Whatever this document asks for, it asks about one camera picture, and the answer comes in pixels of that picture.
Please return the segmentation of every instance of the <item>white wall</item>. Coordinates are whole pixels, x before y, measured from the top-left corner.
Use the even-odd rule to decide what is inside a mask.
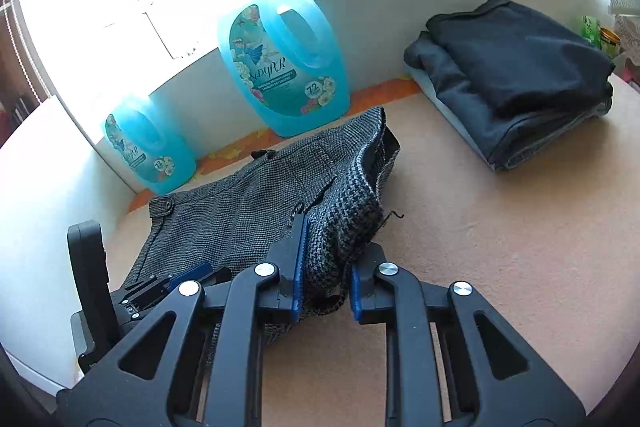
[[[404,49],[438,13],[473,10],[487,0],[317,0],[334,29],[351,90],[401,76]],[[574,31],[582,15],[611,25],[609,0],[513,0]],[[166,110],[196,156],[206,155],[264,124],[241,96],[218,49],[176,74],[151,98]]]
[[[0,342],[23,377],[54,394],[74,384],[76,365],[66,231],[95,219],[109,237],[134,194],[56,98],[0,148],[0,194]]]

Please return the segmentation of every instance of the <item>triangular cutout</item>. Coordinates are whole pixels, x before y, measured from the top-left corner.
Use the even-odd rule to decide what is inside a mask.
[[[164,315],[120,360],[118,367],[126,373],[153,380],[174,322],[175,313]]]
[[[529,369],[527,359],[513,347],[486,315],[477,313],[474,318],[489,359],[491,372],[497,380],[505,380]]]

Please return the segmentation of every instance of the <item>silver screw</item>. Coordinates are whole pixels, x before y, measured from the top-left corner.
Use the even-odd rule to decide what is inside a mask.
[[[470,295],[473,290],[474,289],[471,288],[471,285],[466,281],[457,281],[453,283],[453,291],[463,297]]]
[[[398,273],[398,265],[393,263],[382,263],[378,266],[378,271],[382,275],[395,275]]]
[[[185,297],[191,297],[196,295],[200,289],[200,284],[197,281],[185,281],[178,286],[178,292]]]
[[[276,267],[271,263],[260,263],[255,267],[255,272],[262,277],[267,277],[275,271]]]

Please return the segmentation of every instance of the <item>gold can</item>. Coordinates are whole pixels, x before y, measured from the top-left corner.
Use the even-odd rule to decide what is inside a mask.
[[[600,28],[600,49],[610,58],[615,58],[620,53],[620,37],[611,30]]]

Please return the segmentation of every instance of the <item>laundry detergent bottle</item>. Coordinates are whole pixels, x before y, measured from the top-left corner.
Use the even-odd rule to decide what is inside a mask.
[[[264,122],[294,136],[344,115],[349,85],[331,26],[313,0],[252,0],[218,24],[231,75]]]
[[[128,96],[102,122],[102,132],[140,181],[156,194],[185,184],[193,154],[147,97]]]

